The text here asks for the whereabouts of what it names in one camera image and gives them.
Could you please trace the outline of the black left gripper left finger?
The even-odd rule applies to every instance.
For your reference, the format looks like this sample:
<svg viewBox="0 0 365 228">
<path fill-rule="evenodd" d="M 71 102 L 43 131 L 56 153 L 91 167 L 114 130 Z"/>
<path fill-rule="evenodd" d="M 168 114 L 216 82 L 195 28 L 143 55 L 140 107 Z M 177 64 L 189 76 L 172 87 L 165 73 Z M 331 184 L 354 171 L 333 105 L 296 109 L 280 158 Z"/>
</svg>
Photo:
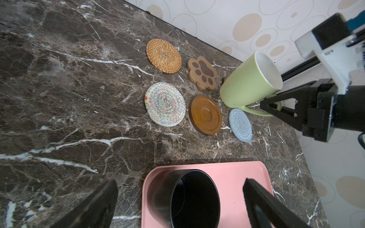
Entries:
<svg viewBox="0 0 365 228">
<path fill-rule="evenodd" d="M 52 225 L 53 228 L 109 228 L 118 198 L 117 182 L 103 181 L 74 210 Z"/>
</svg>

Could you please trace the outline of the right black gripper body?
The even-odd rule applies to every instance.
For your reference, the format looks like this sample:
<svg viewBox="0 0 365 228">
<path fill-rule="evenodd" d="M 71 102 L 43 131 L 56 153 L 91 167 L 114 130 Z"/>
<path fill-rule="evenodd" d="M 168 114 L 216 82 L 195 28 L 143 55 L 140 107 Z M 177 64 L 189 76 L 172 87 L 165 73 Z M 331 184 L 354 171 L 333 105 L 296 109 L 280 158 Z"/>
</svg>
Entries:
<svg viewBox="0 0 365 228">
<path fill-rule="evenodd" d="M 351 85 L 344 95 L 337 93 L 331 79 L 307 83 L 308 104 L 302 134 L 316 141 L 329 142 L 335 129 L 360 132 L 365 136 L 365 86 Z"/>
</svg>

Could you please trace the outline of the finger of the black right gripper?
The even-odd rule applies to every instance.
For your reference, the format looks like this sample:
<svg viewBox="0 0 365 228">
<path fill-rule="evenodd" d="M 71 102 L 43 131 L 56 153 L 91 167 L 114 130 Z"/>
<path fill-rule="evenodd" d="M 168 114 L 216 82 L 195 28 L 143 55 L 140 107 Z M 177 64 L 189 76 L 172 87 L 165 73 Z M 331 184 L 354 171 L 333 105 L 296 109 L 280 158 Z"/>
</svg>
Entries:
<svg viewBox="0 0 365 228">
<path fill-rule="evenodd" d="M 294 109 L 286 106 L 278 109 L 281 101 L 291 98 L 298 101 L 295 104 Z M 277 95 L 275 97 L 262 100 L 260 102 L 260 108 L 279 118 L 296 130 L 302 131 L 303 124 L 305 124 L 306 121 L 307 104 L 308 99 L 305 96 Z"/>
</svg>

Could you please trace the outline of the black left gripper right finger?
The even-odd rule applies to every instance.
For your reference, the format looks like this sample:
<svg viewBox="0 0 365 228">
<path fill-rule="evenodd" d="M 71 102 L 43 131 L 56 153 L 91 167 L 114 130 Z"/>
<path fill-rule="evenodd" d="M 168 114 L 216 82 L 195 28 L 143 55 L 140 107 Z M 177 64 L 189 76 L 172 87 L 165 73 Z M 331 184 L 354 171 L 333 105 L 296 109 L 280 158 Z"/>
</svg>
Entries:
<svg viewBox="0 0 365 228">
<path fill-rule="evenodd" d="M 242 190 L 251 227 L 310 227 L 310 225 L 301 220 L 254 179 L 247 178 Z"/>
</svg>

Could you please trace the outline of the green mug white inside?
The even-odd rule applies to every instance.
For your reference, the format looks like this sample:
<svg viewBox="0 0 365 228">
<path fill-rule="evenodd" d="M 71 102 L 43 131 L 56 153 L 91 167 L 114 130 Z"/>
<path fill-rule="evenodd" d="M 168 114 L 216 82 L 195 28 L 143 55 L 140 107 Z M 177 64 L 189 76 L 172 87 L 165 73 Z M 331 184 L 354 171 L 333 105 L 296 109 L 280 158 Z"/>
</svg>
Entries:
<svg viewBox="0 0 365 228">
<path fill-rule="evenodd" d="M 275 96 L 282 87 L 281 74 L 273 61 L 256 52 L 225 79 L 220 88 L 220 98 L 229 108 L 268 117 L 270 113 L 252 110 L 247 105 Z"/>
</svg>

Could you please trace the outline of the light blue woven coaster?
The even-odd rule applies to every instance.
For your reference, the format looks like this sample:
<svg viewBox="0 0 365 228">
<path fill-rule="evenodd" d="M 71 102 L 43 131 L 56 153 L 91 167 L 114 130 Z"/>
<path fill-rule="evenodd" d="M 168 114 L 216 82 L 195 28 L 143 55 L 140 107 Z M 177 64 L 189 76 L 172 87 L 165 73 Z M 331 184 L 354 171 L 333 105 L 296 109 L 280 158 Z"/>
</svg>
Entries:
<svg viewBox="0 0 365 228">
<path fill-rule="evenodd" d="M 232 132 L 241 142 L 247 143 L 252 139 L 252 125 L 243 111 L 237 108 L 232 109 L 229 112 L 229 124 Z"/>
</svg>

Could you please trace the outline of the black mug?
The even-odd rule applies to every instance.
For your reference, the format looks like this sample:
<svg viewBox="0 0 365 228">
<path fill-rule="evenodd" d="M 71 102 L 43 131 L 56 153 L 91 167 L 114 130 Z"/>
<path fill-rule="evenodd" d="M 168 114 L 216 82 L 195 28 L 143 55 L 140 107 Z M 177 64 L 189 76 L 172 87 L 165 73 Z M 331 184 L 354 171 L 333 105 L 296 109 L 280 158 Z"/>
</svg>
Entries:
<svg viewBox="0 0 365 228">
<path fill-rule="evenodd" d="M 216 228 L 221 204 L 212 178 L 198 169 L 163 171 L 147 188 L 147 207 L 165 228 Z"/>
</svg>

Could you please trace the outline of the small brown wooden coaster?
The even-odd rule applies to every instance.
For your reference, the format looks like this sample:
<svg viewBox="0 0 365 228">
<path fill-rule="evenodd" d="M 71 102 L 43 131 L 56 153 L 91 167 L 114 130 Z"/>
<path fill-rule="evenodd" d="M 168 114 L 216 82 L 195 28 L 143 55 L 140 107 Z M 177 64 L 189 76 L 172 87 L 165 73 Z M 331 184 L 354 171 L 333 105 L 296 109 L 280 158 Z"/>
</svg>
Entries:
<svg viewBox="0 0 365 228">
<path fill-rule="evenodd" d="M 192 100 L 189 117 L 194 128 L 203 135 L 215 135 L 222 127 L 221 110 L 208 96 L 201 95 Z"/>
</svg>

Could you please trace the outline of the cork paw print coaster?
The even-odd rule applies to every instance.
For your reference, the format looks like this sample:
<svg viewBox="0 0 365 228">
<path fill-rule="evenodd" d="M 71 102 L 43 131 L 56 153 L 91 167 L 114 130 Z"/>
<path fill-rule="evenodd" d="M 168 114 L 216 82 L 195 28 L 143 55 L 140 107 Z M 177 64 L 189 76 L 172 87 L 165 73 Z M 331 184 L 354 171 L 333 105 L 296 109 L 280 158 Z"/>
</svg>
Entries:
<svg viewBox="0 0 365 228">
<path fill-rule="evenodd" d="M 199 56 L 196 59 L 189 59 L 187 67 L 189 69 L 189 79 L 200 90 L 209 89 L 212 91 L 216 88 L 217 71 L 205 57 Z"/>
</svg>

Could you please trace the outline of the white grey round coaster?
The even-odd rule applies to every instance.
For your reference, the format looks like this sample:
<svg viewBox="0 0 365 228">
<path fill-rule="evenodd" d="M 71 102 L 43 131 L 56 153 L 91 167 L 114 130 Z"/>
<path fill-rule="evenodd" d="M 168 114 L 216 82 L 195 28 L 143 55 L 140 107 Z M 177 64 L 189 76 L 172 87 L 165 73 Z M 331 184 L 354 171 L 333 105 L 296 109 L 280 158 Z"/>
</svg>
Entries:
<svg viewBox="0 0 365 228">
<path fill-rule="evenodd" d="M 171 84 L 158 82 L 145 93 L 146 110 L 156 124 L 173 127 L 184 118 L 186 104 L 182 94 Z"/>
</svg>

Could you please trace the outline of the woven rattan coaster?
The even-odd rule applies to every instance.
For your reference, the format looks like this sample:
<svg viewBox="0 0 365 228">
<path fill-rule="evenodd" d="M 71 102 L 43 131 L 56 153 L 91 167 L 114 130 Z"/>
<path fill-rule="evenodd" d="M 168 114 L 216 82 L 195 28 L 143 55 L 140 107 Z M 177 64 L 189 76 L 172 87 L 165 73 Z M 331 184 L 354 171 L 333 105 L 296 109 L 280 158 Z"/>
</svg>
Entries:
<svg viewBox="0 0 365 228">
<path fill-rule="evenodd" d="M 174 74 L 182 67 L 178 50 L 165 40 L 150 40 L 146 45 L 146 54 L 151 64 L 164 73 Z"/>
</svg>

